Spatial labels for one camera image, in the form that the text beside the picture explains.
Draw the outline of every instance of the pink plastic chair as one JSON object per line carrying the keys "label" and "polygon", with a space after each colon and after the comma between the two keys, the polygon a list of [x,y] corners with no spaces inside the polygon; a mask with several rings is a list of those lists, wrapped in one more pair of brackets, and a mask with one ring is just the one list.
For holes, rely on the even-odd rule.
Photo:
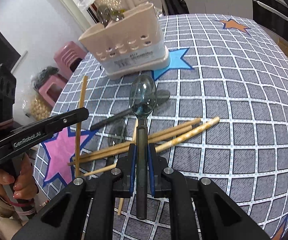
{"label": "pink plastic chair", "polygon": [[67,81],[62,76],[52,75],[45,84],[40,87],[39,94],[50,104],[50,106],[54,107],[66,82]]}
{"label": "pink plastic chair", "polygon": [[78,64],[84,59],[86,52],[75,42],[69,41],[54,54],[60,73],[67,80],[70,79]]}

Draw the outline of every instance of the cutlery basket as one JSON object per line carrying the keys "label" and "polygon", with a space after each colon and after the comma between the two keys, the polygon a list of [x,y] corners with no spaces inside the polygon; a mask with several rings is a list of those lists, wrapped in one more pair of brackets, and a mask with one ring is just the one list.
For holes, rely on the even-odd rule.
{"label": "cutlery basket", "polygon": [[169,52],[152,3],[124,13],[124,19],[86,30],[79,41],[93,54],[110,79],[167,67]]}

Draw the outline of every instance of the oven handle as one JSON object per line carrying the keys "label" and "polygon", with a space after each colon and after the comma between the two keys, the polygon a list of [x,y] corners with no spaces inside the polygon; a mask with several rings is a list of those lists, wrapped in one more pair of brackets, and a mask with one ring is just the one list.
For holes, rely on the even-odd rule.
{"label": "oven handle", "polygon": [[283,18],[284,20],[288,21],[288,17],[285,16],[284,14],[280,13],[279,11],[275,10],[274,8],[260,2],[260,1],[256,1],[256,0],[253,0],[254,2],[256,2],[259,6],[265,8],[266,10],[269,10],[270,12],[274,13],[274,14],[277,14],[279,17]]}

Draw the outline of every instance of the checkered tablecloth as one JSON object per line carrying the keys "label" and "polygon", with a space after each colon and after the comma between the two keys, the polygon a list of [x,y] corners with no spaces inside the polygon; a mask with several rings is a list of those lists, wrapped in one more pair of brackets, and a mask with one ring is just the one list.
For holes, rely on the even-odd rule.
{"label": "checkered tablecloth", "polygon": [[[248,26],[250,35],[223,30],[217,20],[230,18]],[[161,155],[185,176],[211,178],[272,236],[288,215],[287,57],[253,20],[178,15],[160,18],[160,25],[169,49],[189,48],[184,60],[194,69],[170,70],[156,81],[157,89],[168,89],[171,97],[148,118],[149,133],[198,116],[206,122],[219,115],[221,122],[215,127]],[[77,107],[82,77],[88,75],[85,107],[90,116],[82,123],[82,128],[88,129],[128,108],[130,86],[138,74],[109,80],[99,62],[88,54],[52,114]],[[134,123],[134,116],[125,118],[127,140]],[[109,128],[98,131],[83,152],[107,147]],[[40,186],[47,162],[40,147],[34,170]],[[82,164],[81,170],[93,171],[105,162]],[[43,191],[53,198],[62,188],[57,179]],[[149,196],[148,219],[140,221],[135,216],[135,198],[126,199],[122,215],[115,212],[113,231],[113,239],[170,239],[168,200]]]}

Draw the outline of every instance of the metal bolt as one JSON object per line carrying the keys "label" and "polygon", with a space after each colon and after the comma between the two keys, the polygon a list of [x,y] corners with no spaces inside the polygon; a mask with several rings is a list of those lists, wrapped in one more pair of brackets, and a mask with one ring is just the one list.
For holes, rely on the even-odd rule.
{"label": "metal bolt", "polygon": [[164,172],[166,174],[172,174],[174,172],[174,170],[172,168],[167,167],[167,168],[164,168]]}
{"label": "metal bolt", "polygon": [[111,169],[111,173],[113,175],[118,175],[121,173],[121,170],[119,168],[114,168],[114,169]]}
{"label": "metal bolt", "polygon": [[73,183],[76,186],[81,185],[83,183],[83,179],[82,178],[76,178],[73,180]]}
{"label": "metal bolt", "polygon": [[209,185],[211,184],[211,180],[209,178],[202,178],[201,179],[202,184]]}

